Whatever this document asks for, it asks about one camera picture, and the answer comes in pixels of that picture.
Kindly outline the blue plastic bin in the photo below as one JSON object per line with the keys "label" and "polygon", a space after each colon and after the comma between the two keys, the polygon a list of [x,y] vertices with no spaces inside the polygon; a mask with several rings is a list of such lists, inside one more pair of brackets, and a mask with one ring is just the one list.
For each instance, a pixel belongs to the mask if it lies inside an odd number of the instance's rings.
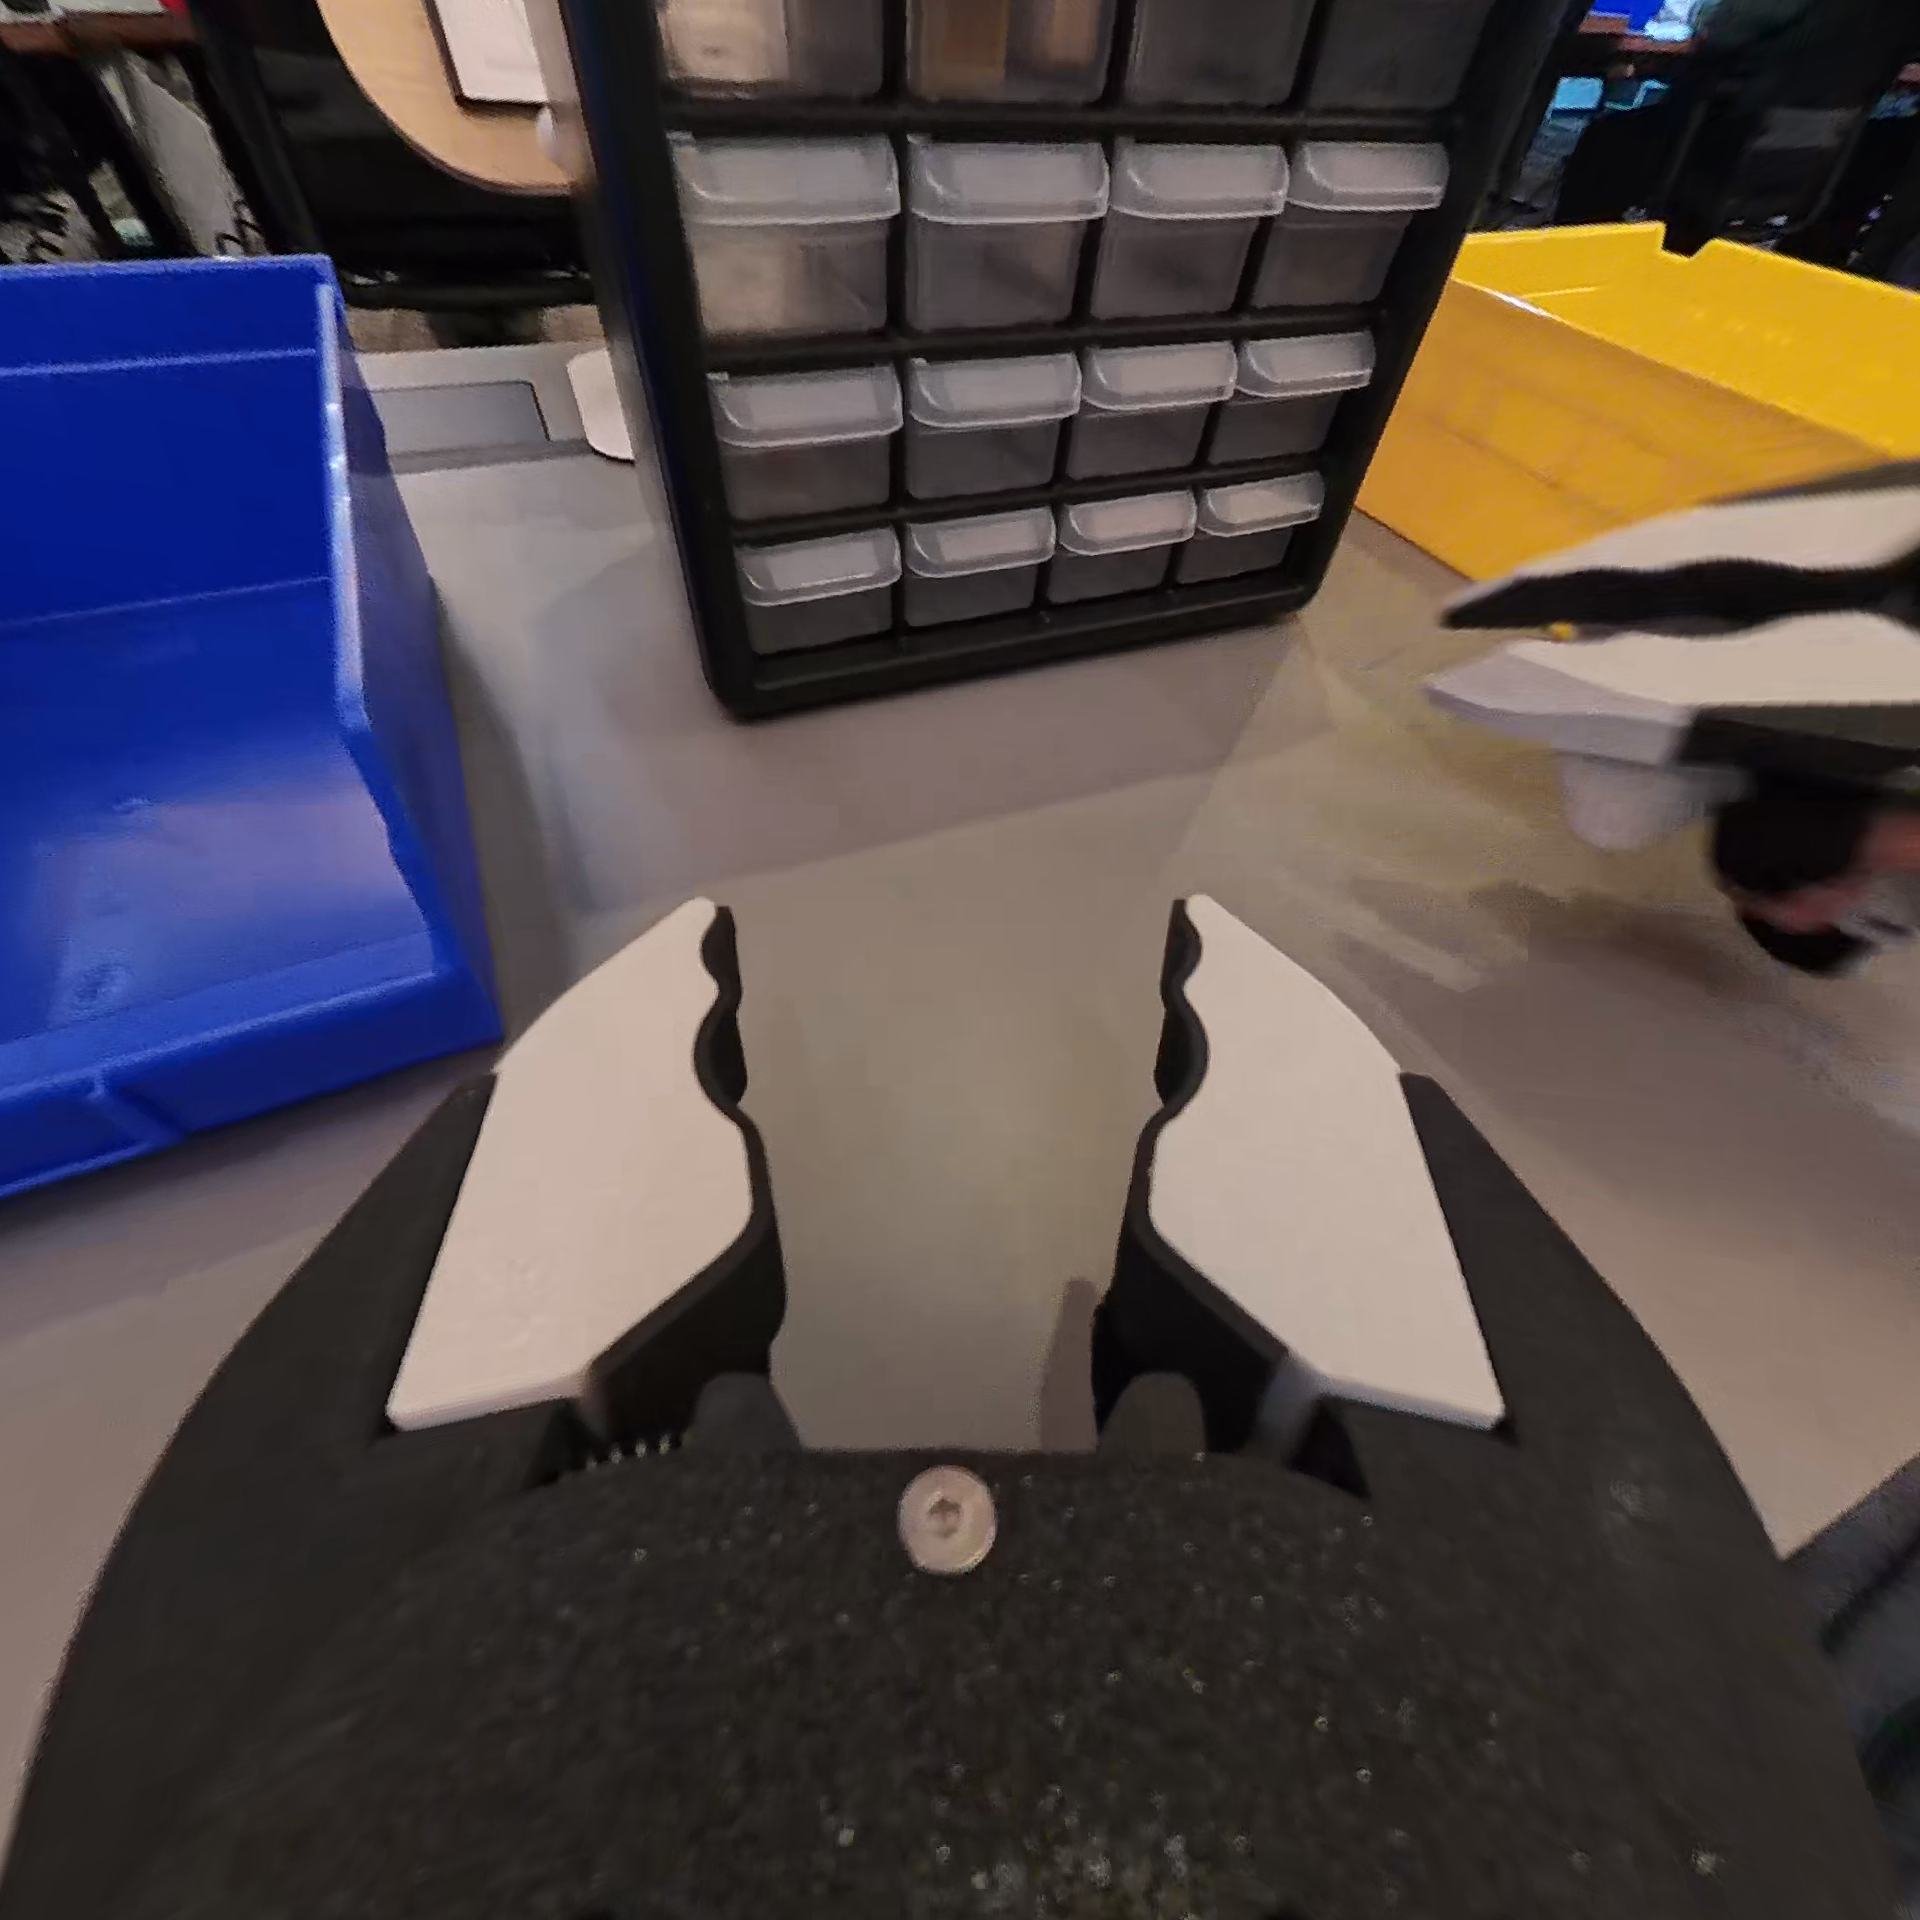
{"label": "blue plastic bin", "polygon": [[2,1193],[499,1043],[330,262],[4,269],[2,361]]}

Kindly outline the person's right hand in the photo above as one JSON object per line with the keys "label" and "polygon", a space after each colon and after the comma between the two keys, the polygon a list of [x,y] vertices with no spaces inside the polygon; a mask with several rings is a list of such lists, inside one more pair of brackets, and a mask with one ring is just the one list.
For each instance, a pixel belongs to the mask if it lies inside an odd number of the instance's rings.
{"label": "person's right hand", "polygon": [[1787,932],[1842,932],[1870,943],[1916,939],[1918,813],[1874,815],[1844,875],[1762,900],[1757,913]]}

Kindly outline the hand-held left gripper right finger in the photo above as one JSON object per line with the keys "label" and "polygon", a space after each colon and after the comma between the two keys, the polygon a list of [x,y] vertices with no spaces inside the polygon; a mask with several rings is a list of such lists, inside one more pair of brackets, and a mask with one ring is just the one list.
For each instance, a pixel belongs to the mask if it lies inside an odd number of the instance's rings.
{"label": "hand-held left gripper right finger", "polygon": [[1177,900],[1160,1107],[1093,1319],[1106,1431],[1149,1375],[1284,1463],[1332,1408],[1498,1433],[1505,1391],[1394,1053],[1212,895]]}

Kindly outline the yellow plastic bin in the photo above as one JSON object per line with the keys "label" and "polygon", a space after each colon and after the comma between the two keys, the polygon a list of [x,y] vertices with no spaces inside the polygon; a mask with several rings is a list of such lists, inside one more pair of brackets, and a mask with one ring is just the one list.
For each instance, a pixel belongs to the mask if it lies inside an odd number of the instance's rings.
{"label": "yellow plastic bin", "polygon": [[1467,580],[1918,449],[1918,293],[1656,224],[1470,237],[1358,491]]}

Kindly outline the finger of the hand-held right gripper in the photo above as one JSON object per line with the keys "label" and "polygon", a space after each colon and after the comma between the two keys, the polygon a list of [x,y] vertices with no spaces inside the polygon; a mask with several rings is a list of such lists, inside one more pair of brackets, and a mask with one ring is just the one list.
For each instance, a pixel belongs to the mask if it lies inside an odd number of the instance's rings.
{"label": "finger of the hand-held right gripper", "polygon": [[1427,685],[1443,713],[1536,747],[1644,767],[1909,771],[1916,629],[1876,613],[1722,636],[1516,640]]}
{"label": "finger of the hand-held right gripper", "polygon": [[1459,633],[1739,633],[1918,619],[1918,469],[1881,464],[1634,521],[1454,596]]}

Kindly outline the person's blue jeans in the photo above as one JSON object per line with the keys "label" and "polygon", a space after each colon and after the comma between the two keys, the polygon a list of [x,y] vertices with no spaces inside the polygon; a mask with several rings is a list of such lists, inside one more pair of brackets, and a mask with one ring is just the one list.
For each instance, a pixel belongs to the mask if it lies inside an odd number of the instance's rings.
{"label": "person's blue jeans", "polygon": [[1916,1836],[1918,1459],[1787,1559],[1832,1663],[1872,1799]]}

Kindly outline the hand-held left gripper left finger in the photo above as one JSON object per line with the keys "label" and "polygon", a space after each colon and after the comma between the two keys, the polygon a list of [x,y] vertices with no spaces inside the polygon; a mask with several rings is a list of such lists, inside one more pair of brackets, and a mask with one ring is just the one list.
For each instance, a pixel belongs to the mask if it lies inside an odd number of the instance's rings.
{"label": "hand-held left gripper left finger", "polygon": [[510,1046],[394,1429],[565,1405],[604,1444],[658,1443],[710,1381],[770,1373],[785,1253],[739,1005],[734,916],[690,897]]}

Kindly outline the printed instruction sheet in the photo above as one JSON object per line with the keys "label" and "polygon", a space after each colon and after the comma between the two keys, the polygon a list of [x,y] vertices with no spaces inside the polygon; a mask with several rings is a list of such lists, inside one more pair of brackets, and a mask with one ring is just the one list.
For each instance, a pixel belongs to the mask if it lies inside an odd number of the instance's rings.
{"label": "printed instruction sheet", "polygon": [[469,107],[550,105],[524,1],[426,1],[452,93]]}

